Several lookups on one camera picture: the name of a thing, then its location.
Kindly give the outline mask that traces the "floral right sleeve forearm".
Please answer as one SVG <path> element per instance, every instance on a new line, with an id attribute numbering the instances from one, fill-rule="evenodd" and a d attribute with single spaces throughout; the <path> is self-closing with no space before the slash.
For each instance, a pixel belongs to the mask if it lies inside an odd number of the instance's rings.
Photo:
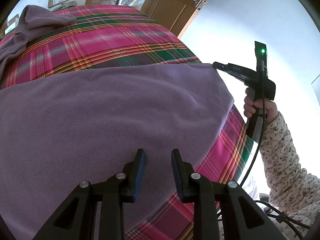
<path id="1" fill-rule="evenodd" d="M 301 167 L 281 113 L 267 125 L 260 153 L 270 203 L 294 220 L 311 226 L 319 214 L 319 178 Z"/>

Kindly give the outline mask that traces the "person right hand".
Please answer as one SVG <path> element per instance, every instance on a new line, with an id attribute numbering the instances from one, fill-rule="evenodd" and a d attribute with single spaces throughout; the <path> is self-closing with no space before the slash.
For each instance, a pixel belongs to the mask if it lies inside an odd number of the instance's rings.
<path id="1" fill-rule="evenodd" d="M 277 117 L 278 117 L 278 109 L 276 104 L 271 101 L 270 99 L 258 99 L 256 101 L 253 101 L 251 96 L 253 94 L 253 91 L 249 88 L 246 88 L 245 90 L 246 96 L 244 98 L 244 116 L 247 118 L 251 118 L 253 114 L 258 110 L 262 109 L 263 106 L 265 106 L 265 113 L 266 113 L 266 124 L 269 125 L 272 123 Z"/>

